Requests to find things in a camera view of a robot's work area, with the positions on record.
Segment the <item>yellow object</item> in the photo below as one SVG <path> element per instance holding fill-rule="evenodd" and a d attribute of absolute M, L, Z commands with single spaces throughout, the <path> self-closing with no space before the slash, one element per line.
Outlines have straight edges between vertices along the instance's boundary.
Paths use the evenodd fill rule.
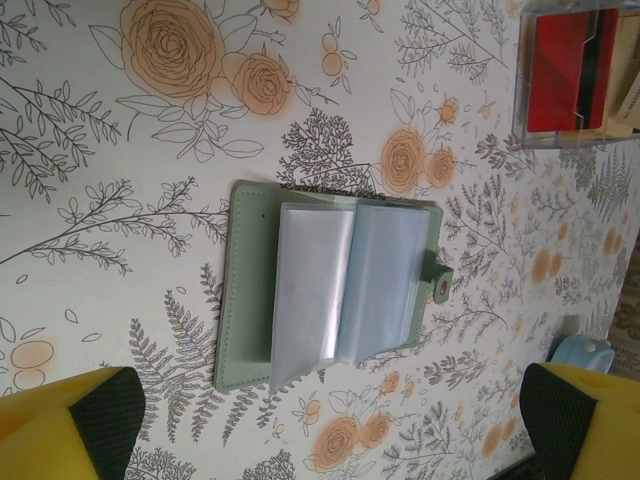
<path fill-rule="evenodd" d="M 569 365 L 544 368 L 595 401 L 571 480 L 640 477 L 640 382 Z"/>
<path fill-rule="evenodd" d="M 0 398 L 0 478 L 121 480 L 144 415 L 132 368 Z"/>

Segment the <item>leaf illustration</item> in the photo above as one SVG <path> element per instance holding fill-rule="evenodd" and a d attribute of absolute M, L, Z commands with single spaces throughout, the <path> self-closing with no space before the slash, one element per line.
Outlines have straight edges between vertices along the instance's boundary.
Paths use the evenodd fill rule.
<path fill-rule="evenodd" d="M 7 109 L 11 110 L 12 112 L 17 112 L 18 111 L 18 110 L 16 110 L 16 107 L 11 105 L 4 98 L 0 98 L 0 107 L 7 108 Z"/>
<path fill-rule="evenodd" d="M 87 342 L 95 342 L 96 340 L 100 340 L 100 338 L 102 337 L 101 333 L 90 333 L 89 335 L 87 335 L 86 337 L 84 337 L 82 339 L 83 342 L 87 343 Z"/>
<path fill-rule="evenodd" d="M 302 103 L 304 103 L 307 107 L 311 106 L 311 94 L 309 93 L 309 90 L 307 90 L 302 85 L 296 86 L 296 96 L 300 100 L 302 100 Z"/>
<path fill-rule="evenodd" d="M 195 127 L 185 122 L 174 123 L 173 125 L 169 125 L 152 135 L 153 138 L 162 142 L 171 143 L 186 143 L 193 140 L 193 137 L 195 136 Z"/>
<path fill-rule="evenodd" d="M 198 160 L 199 163 L 207 163 L 216 153 L 213 145 L 207 140 L 200 140 L 196 143 L 196 146 L 193 147 L 193 150 L 196 154 L 196 160 Z"/>
<path fill-rule="evenodd" d="M 331 392 L 329 394 L 329 405 L 338 414 L 345 413 L 349 409 L 350 403 L 347 400 L 347 392 Z"/>
<path fill-rule="evenodd" d="M 409 97 L 392 88 L 391 105 L 393 106 L 393 110 L 396 112 L 398 120 L 408 125 L 411 122 L 411 118 L 413 118 L 413 112 L 409 108 Z"/>
<path fill-rule="evenodd" d="M 223 403 L 224 399 L 213 388 L 208 388 L 198 395 L 198 400 L 196 400 L 198 408 L 193 412 L 191 422 L 191 438 L 194 442 L 197 443 L 200 440 L 200 435 L 213 416 L 213 412 Z"/>
<path fill-rule="evenodd" d="M 225 0 L 205 0 L 204 12 L 209 20 L 220 18 L 224 13 Z"/>
<path fill-rule="evenodd" d="M 173 355 L 167 355 L 168 348 L 156 351 L 156 342 L 152 342 L 145 334 L 142 324 L 137 318 L 131 319 L 129 337 L 131 354 L 140 380 L 144 385 L 157 385 L 176 371 L 177 367 L 171 365 Z"/>
<path fill-rule="evenodd" d="M 291 461 L 291 454 L 280 450 L 278 455 L 259 462 L 253 468 L 247 468 L 242 474 L 241 480 L 295 480 L 296 470 Z M 326 478 L 327 480 L 338 478 L 335 476 L 325 477 L 324 475 L 319 478 Z"/>
<path fill-rule="evenodd" d="M 4 317 L 0 317 L 0 335 L 7 341 L 14 343 L 16 341 L 16 329 L 13 324 Z"/>
<path fill-rule="evenodd" d="M 264 147 L 253 140 L 233 140 L 225 143 L 222 146 L 222 150 L 233 158 L 250 158 L 260 155 Z"/>
<path fill-rule="evenodd" d="M 64 318 L 66 318 L 68 322 L 78 323 L 78 316 L 76 315 L 76 312 L 74 312 L 70 308 L 67 308 L 64 311 Z"/>
<path fill-rule="evenodd" d="M 109 63 L 120 70 L 124 70 L 122 34 L 115 28 L 105 25 L 89 25 L 89 29 L 93 39 Z"/>
<path fill-rule="evenodd" d="M 222 112 L 220 112 L 220 116 L 224 118 L 238 119 L 244 117 L 247 112 L 249 112 L 249 109 L 244 105 L 240 105 L 237 107 L 229 107 L 223 110 Z"/>
<path fill-rule="evenodd" d="M 133 95 L 131 97 L 118 98 L 116 102 L 151 117 L 157 117 L 171 106 L 166 100 L 154 95 Z"/>
<path fill-rule="evenodd" d="M 160 115 L 158 115 L 158 120 L 161 122 L 177 122 L 183 117 L 183 115 L 183 108 L 167 107 L 160 113 Z"/>
<path fill-rule="evenodd" d="M 171 377 L 162 385 L 161 391 L 169 402 L 167 434 L 171 442 L 176 441 L 176 430 L 180 419 L 184 415 L 190 400 L 195 397 L 195 394 L 191 393 L 192 390 L 198 388 L 198 384 L 194 383 L 194 380 L 201 376 L 202 374 L 198 372 L 191 374 L 181 373 Z"/>
<path fill-rule="evenodd" d="M 164 306 L 167 318 L 176 339 L 176 361 L 183 368 L 193 369 L 206 366 L 213 361 L 213 329 L 205 329 L 204 322 L 198 317 L 192 317 L 191 312 L 185 310 L 173 298 L 171 290 L 164 296 Z"/>
<path fill-rule="evenodd" d="M 259 398 L 255 390 L 264 389 L 265 386 L 262 384 L 240 389 L 240 393 L 236 395 L 235 401 L 233 402 L 233 408 L 229 412 L 229 416 L 227 417 L 227 424 L 225 425 L 224 432 L 222 433 L 223 446 L 227 446 L 229 437 L 231 437 L 231 434 L 238 425 L 238 422 L 240 422 L 240 419 L 244 417 L 244 414 L 247 412 L 249 407 L 253 405 L 253 402 Z"/>
<path fill-rule="evenodd" d="M 256 29 L 258 20 L 253 15 L 234 15 L 220 23 L 220 33 L 227 53 L 242 50 Z"/>
<path fill-rule="evenodd" d="M 42 330 L 44 330 L 47 327 L 40 327 L 40 328 L 32 328 L 31 330 L 29 330 L 28 332 L 25 332 L 21 337 L 20 340 L 26 340 L 29 337 L 33 337 L 34 335 L 37 335 L 38 333 L 40 333 Z"/>

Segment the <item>orange rose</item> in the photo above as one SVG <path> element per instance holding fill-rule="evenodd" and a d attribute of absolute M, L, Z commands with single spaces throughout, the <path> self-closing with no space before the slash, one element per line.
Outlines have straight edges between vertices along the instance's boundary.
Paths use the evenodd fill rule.
<path fill-rule="evenodd" d="M 609 229 L 609 231 L 607 232 L 607 237 L 604 240 L 604 253 L 605 255 L 609 255 L 610 253 L 613 253 L 613 250 L 615 248 L 615 243 L 616 243 L 616 229 L 611 227 Z"/>
<path fill-rule="evenodd" d="M 560 273 L 560 268 L 562 268 L 562 255 L 556 253 L 551 259 L 551 266 L 549 267 L 549 273 L 555 277 L 558 273 Z"/>
<path fill-rule="evenodd" d="M 249 110 L 274 115 L 282 109 L 291 87 L 278 62 L 260 53 L 231 53 L 222 62 L 233 93 Z"/>
<path fill-rule="evenodd" d="M 500 439 L 502 437 L 502 427 L 500 425 L 495 425 L 491 427 L 489 433 L 484 439 L 484 443 L 482 444 L 482 455 L 484 457 L 490 457 L 498 448 L 500 444 Z"/>
<path fill-rule="evenodd" d="M 413 382 L 413 380 L 407 382 L 404 386 L 404 398 L 409 398 L 411 395 L 413 395 L 415 388 L 416 384 Z"/>
<path fill-rule="evenodd" d="M 424 145 L 420 137 L 407 130 L 391 135 L 382 149 L 382 179 L 396 193 L 405 193 L 418 185 L 424 161 Z"/>
<path fill-rule="evenodd" d="M 337 418 L 320 433 L 313 449 L 317 472 L 327 472 L 341 465 L 358 441 L 358 427 L 353 418 Z"/>
<path fill-rule="evenodd" d="M 384 377 L 384 382 L 380 386 L 380 391 L 383 395 L 388 395 L 396 391 L 398 388 L 398 382 L 400 381 L 400 374 L 398 372 L 393 372 L 386 377 Z"/>
<path fill-rule="evenodd" d="M 531 281 L 535 284 L 542 283 L 549 272 L 549 261 L 551 256 L 549 250 L 544 249 L 538 252 L 533 261 L 533 270 L 531 271 Z"/>
<path fill-rule="evenodd" d="M 622 248 L 622 236 L 618 234 L 615 242 L 613 242 L 613 251 L 617 253 L 620 251 L 620 248 Z"/>
<path fill-rule="evenodd" d="M 143 90 L 183 105 L 220 73 L 224 43 L 215 23 L 187 0 L 131 0 L 120 14 L 125 71 Z"/>
<path fill-rule="evenodd" d="M 558 232 L 558 240 L 564 240 L 567 238 L 567 234 L 569 233 L 569 225 L 563 223 L 560 227 L 560 231 Z"/>
<path fill-rule="evenodd" d="M 513 432 L 515 431 L 516 431 L 516 419 L 512 418 L 504 426 L 504 430 L 502 430 L 502 439 L 509 440 L 511 438 L 511 435 L 513 435 Z"/>
<path fill-rule="evenodd" d="M 427 178 L 436 188 L 446 187 L 456 173 L 456 158 L 449 147 L 437 150 L 427 158 Z"/>
<path fill-rule="evenodd" d="M 372 417 L 360 432 L 360 442 L 364 448 L 379 446 L 391 429 L 391 417 L 388 413 L 380 413 Z"/>
<path fill-rule="evenodd" d="M 438 109 L 440 121 L 444 125 L 453 125 L 458 118 L 458 100 L 454 97 L 444 99 L 444 103 Z"/>
<path fill-rule="evenodd" d="M 300 0 L 264 0 L 264 5 L 272 15 L 289 18 L 298 11 Z"/>

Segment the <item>green card holder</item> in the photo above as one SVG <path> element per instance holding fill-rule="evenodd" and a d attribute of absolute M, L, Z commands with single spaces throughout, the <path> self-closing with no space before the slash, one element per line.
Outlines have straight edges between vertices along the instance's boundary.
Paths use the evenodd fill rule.
<path fill-rule="evenodd" d="M 411 333 L 401 348 L 418 345 L 427 300 L 449 297 L 453 271 L 436 264 L 442 209 L 432 202 L 368 200 L 340 195 L 283 190 L 279 185 L 238 182 L 231 194 L 224 295 L 217 340 L 214 386 L 228 392 L 268 382 L 271 375 L 271 327 L 276 285 L 280 208 L 284 202 L 306 204 L 404 205 L 430 212 L 422 278 Z"/>

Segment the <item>floral pattern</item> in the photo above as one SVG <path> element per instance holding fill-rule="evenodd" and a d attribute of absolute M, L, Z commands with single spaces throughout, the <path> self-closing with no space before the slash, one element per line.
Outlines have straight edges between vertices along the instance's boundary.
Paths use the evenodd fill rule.
<path fill-rule="evenodd" d="M 568 327 L 640 371 L 638 147 L 516 148 L 522 2 L 67 3 L 0 0 L 0 392 L 135 366 L 128 479 L 488 478 Z M 217 392 L 238 179 L 438 203 L 451 298 L 411 349 Z"/>

